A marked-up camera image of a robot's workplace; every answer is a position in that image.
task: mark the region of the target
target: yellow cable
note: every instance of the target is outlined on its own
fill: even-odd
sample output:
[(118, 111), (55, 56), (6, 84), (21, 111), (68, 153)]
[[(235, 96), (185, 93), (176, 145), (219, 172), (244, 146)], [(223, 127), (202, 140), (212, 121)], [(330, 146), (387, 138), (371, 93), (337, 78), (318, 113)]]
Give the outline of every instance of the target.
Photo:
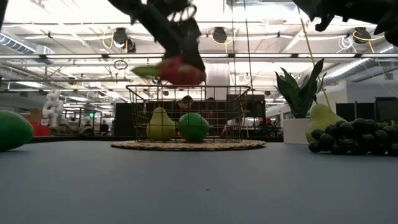
[(382, 35), (381, 37), (377, 37), (377, 38), (374, 38), (374, 39), (364, 39), (364, 38), (360, 38), (360, 37), (355, 36), (356, 33), (357, 33), (356, 31), (353, 32), (353, 36), (355, 38), (357, 38), (358, 40), (363, 40), (363, 41), (375, 41), (375, 40), (380, 40), (381, 38), (384, 38), (384, 35)]
[[(372, 52), (374, 53), (374, 49), (373, 49), (372, 43), (370, 41), (368, 43), (369, 43), (369, 46), (371, 47)], [(384, 69), (383, 69), (383, 75), (384, 75), (384, 78), (387, 79), (387, 75), (384, 72)]]
[(102, 44), (103, 44), (104, 47), (106, 47), (107, 49), (111, 49), (112, 46), (113, 46), (113, 34), (114, 34), (114, 32), (112, 32), (111, 45), (110, 45), (110, 46), (107, 46), (107, 45), (105, 44), (105, 32), (104, 32), (104, 35), (103, 35), (103, 38), (102, 38)]
[(213, 33), (214, 33), (214, 31), (212, 30), (211, 33), (210, 33), (210, 37), (211, 37), (211, 39), (214, 41), (214, 43), (220, 44), (220, 45), (224, 45), (224, 46), (225, 46), (225, 53), (228, 53), (227, 46), (228, 46), (228, 44), (232, 43), (233, 39), (230, 40), (229, 42), (219, 43), (219, 42), (217, 42), (217, 41), (213, 38)]
[[(304, 24), (303, 18), (301, 17), (300, 8), (297, 7), (297, 9), (298, 9), (298, 14), (300, 14), (301, 25), (302, 25), (302, 27), (303, 27), (303, 33), (304, 33), (304, 36), (305, 36), (305, 40), (307, 41), (308, 50), (310, 51), (312, 64), (313, 64), (313, 66), (315, 66), (315, 61), (314, 61), (314, 59), (313, 59), (310, 41), (308, 40), (307, 31), (305, 30), (305, 24)], [(325, 96), (326, 103), (328, 104), (329, 109), (331, 109), (331, 108), (330, 108), (330, 103), (329, 103), (329, 98), (328, 98), (328, 95), (326, 94), (326, 91), (325, 91), (324, 88), (322, 88), (322, 92), (323, 92), (323, 94), (324, 94), (324, 96)]]

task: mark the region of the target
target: white planter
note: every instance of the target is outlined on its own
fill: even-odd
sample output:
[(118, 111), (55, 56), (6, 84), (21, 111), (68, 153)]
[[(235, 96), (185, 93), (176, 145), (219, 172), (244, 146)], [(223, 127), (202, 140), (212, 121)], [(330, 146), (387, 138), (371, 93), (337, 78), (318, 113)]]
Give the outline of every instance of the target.
[(305, 131), (308, 129), (310, 119), (286, 119), (284, 120), (285, 144), (308, 144)]

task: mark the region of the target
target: green leaves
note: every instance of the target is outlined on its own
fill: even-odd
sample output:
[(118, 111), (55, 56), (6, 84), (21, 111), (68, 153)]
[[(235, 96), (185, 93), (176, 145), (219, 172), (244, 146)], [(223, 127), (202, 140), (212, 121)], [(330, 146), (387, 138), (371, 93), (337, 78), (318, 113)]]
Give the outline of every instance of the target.
[(282, 68), (285, 75), (283, 79), (276, 72), (277, 90), (288, 102), (295, 118), (305, 118), (312, 106), (313, 96), (317, 94), (318, 90), (317, 78), (323, 69), (323, 61), (323, 59), (320, 60), (314, 66), (311, 75), (304, 78), (302, 86), (299, 86), (296, 80), (285, 69)]
[(295, 88), (287, 81), (281, 79), (281, 77), (278, 75), (277, 72), (276, 74), (276, 82), (278, 84), (278, 90), (280, 94), (282, 94), (285, 98), (285, 100), (288, 102), (288, 104), (296, 107), (301, 104), (299, 96), (297, 96), (297, 91)]
[(327, 74), (327, 73), (323, 74), (323, 76), (322, 76), (322, 80), (321, 80), (321, 84), (319, 85), (319, 87), (318, 87), (318, 89), (317, 89), (317, 93), (316, 93), (316, 94), (318, 94), (320, 91), (322, 91), (322, 90), (323, 90), (323, 79), (325, 78), (326, 74)]
[(290, 73), (287, 72), (284, 68), (280, 68), (280, 69), (282, 69), (282, 71), (284, 71), (284, 74), (285, 74), (285, 81), (286, 81), (287, 83), (291, 84), (292, 87), (294, 88), (294, 90), (300, 91), (299, 85), (297, 84), (296, 80), (290, 75)]

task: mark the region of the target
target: potted plant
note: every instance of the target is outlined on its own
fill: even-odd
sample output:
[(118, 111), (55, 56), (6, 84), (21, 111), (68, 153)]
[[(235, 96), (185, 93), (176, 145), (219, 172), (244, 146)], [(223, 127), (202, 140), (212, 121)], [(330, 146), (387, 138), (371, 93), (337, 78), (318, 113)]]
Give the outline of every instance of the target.
[(323, 59), (320, 60), (313, 68), (311, 75), (303, 79), (303, 83), (299, 86), (296, 80), (289, 72), (281, 68), (284, 76), (276, 73), (277, 90), (285, 98), (294, 119), (283, 120), (284, 142), (291, 144), (308, 144), (305, 138), (305, 131), (308, 128), (310, 120), (307, 113), (310, 110), (313, 101), (316, 102), (317, 93), (323, 88), (323, 75), (320, 85), (318, 86), (318, 76), (323, 69)]

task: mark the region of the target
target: person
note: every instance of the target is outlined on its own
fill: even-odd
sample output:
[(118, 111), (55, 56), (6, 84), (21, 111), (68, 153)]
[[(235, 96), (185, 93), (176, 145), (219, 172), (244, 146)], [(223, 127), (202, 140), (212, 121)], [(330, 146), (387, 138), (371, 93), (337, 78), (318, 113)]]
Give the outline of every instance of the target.
[(184, 96), (176, 105), (176, 109), (172, 113), (172, 119), (179, 121), (181, 116), (191, 110), (193, 99), (191, 96)]
[(102, 120), (101, 127), (99, 127), (99, 133), (102, 136), (105, 136), (109, 133), (109, 126), (106, 124), (105, 120)]
[(218, 135), (218, 128), (216, 127), (217, 125), (217, 114), (215, 111), (216, 108), (216, 102), (213, 97), (209, 97), (204, 101), (204, 105), (201, 107), (201, 116), (205, 118), (208, 122), (209, 125), (212, 127), (209, 130), (209, 136), (217, 136)]

